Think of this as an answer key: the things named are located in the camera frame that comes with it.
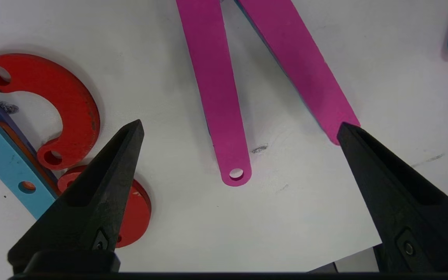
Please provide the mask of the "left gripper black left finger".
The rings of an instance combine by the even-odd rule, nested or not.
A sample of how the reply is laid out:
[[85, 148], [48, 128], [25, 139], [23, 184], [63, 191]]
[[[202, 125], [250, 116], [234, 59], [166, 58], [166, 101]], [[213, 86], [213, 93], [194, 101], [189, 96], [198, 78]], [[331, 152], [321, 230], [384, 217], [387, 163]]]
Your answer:
[[8, 252], [14, 273], [117, 273], [114, 253], [144, 140], [124, 125]]

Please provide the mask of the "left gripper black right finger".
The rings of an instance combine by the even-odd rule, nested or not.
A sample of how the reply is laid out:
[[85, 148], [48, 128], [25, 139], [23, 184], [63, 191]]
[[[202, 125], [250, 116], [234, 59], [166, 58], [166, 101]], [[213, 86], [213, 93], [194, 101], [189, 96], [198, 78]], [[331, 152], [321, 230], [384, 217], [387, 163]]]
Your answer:
[[448, 273], [448, 195], [359, 126], [337, 138], [381, 239], [379, 271]]

